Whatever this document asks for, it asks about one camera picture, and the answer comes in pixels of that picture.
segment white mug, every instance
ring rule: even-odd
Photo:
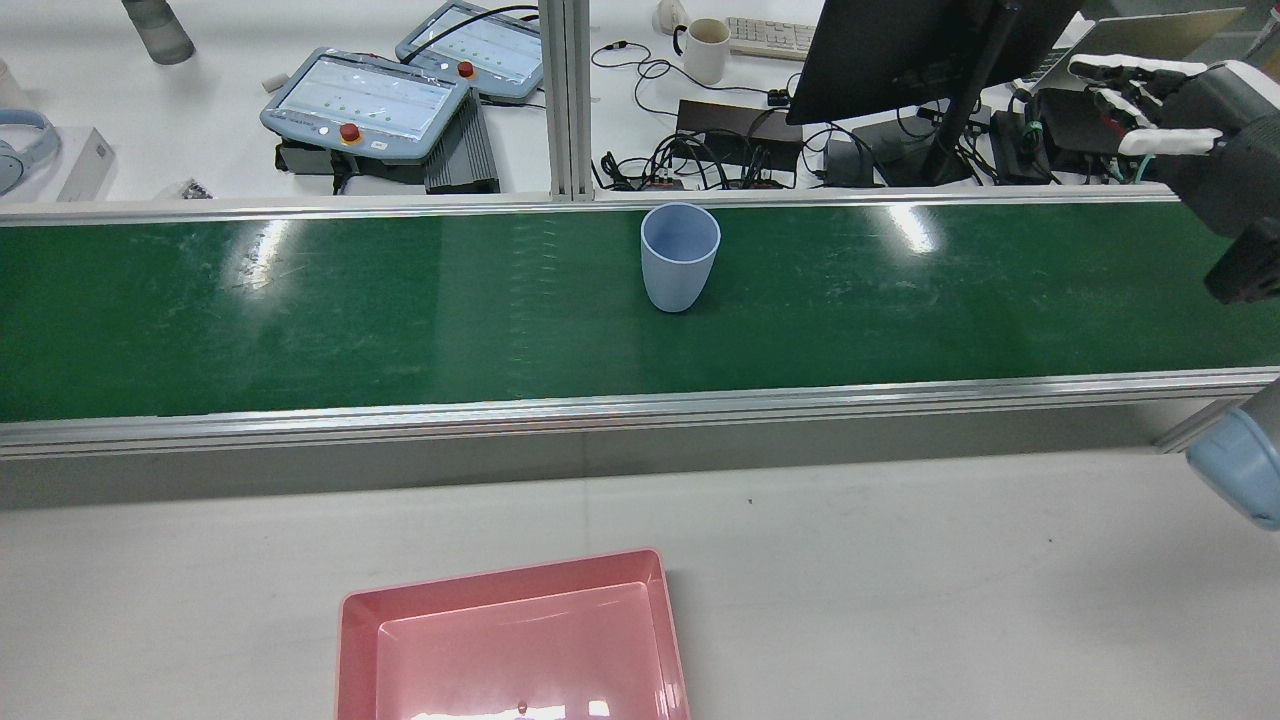
[[[680,49],[680,33],[687,31],[685,49]],[[689,26],[676,26],[671,33],[676,55],[685,58],[685,72],[703,85],[716,85],[724,78],[724,60],[728,59],[728,26],[716,18],[701,18]]]

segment pink plastic tray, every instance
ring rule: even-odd
[[[351,594],[337,720],[689,720],[653,550]]]

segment light blue cup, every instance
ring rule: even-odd
[[[664,313],[689,310],[701,295],[719,250],[719,223],[687,202],[667,202],[640,223],[644,290]]]

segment computer monitor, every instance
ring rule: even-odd
[[[941,124],[859,131],[884,181],[938,186],[970,176],[955,152],[982,88],[1032,72],[1084,0],[827,0],[791,124],[948,100]]]

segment white robotic finger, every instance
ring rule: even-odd
[[[1156,123],[1142,111],[1140,108],[1130,102],[1124,95],[1117,91],[1102,87],[1093,91],[1094,96],[1106,102],[1107,108],[1111,110],[1111,115],[1115,120],[1121,120],[1123,124],[1128,126],[1125,129],[1133,128],[1153,128]]]
[[[1121,155],[1208,155],[1222,131],[1201,129],[1157,129],[1139,128],[1129,131],[1120,140]]]
[[[1134,55],[1089,55],[1082,53],[1068,64],[1071,74],[1096,82],[1114,79],[1148,79],[1152,77],[1192,78],[1208,69],[1204,63],[1183,63],[1178,60],[1156,60]]]

